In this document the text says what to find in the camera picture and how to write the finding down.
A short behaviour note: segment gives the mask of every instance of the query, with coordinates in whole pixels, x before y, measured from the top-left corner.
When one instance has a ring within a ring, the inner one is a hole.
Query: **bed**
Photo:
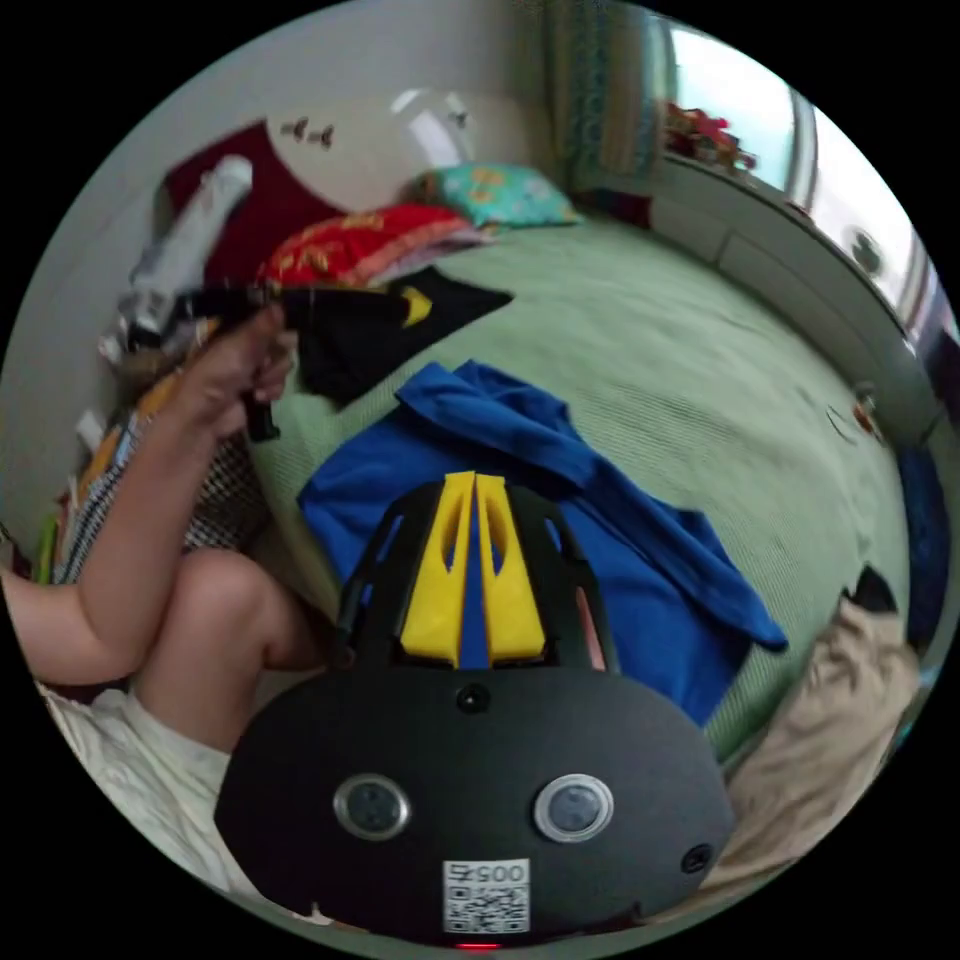
[[[392,409],[409,376],[430,361],[468,359],[565,399],[583,437],[639,487],[703,510],[784,628],[789,651],[755,649],[710,721],[721,761],[762,728],[864,564],[907,608],[895,458],[843,422],[850,387],[772,309],[596,211],[580,226],[511,232],[439,266],[515,299],[342,410],[293,386],[275,408],[281,439],[254,448],[283,545],[267,562],[295,567],[287,579],[325,612],[336,610],[338,584],[297,494],[340,444]]]

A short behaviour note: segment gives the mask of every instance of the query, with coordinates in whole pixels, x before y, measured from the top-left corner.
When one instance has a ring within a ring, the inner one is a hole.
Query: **red cushion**
[[[362,287],[409,254],[471,230],[445,207],[407,203],[314,224],[282,243],[258,280],[281,286]]]
[[[206,147],[167,174],[164,184],[179,214],[201,177],[229,154],[253,164],[253,189],[227,221],[204,270],[208,283],[253,283],[257,270],[291,234],[344,211],[312,193],[287,168],[270,143],[266,121]]]

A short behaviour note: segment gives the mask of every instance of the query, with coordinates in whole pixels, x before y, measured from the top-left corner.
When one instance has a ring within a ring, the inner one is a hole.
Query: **hand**
[[[209,344],[183,374],[171,408],[216,440],[231,436],[247,423],[243,394],[252,392],[257,403],[280,399],[296,344],[296,333],[284,329],[282,308],[272,304]]]

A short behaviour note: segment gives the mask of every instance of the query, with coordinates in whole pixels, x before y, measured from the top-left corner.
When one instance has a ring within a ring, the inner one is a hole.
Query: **black garment with yellow patch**
[[[381,292],[406,310],[355,312],[347,300],[300,327],[300,378],[337,403],[362,396],[421,350],[505,307],[513,294],[451,280],[435,267],[399,277]]]

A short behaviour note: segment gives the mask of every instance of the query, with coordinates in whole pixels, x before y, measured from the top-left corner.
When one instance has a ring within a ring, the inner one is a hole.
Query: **butterfly decal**
[[[319,133],[311,133],[307,142],[319,143],[324,150],[329,150],[333,146],[333,124],[327,124]]]
[[[280,133],[285,137],[293,137],[297,143],[300,143],[303,140],[303,135],[307,131],[307,124],[310,122],[309,117],[300,117],[296,123],[285,123],[280,127]]]

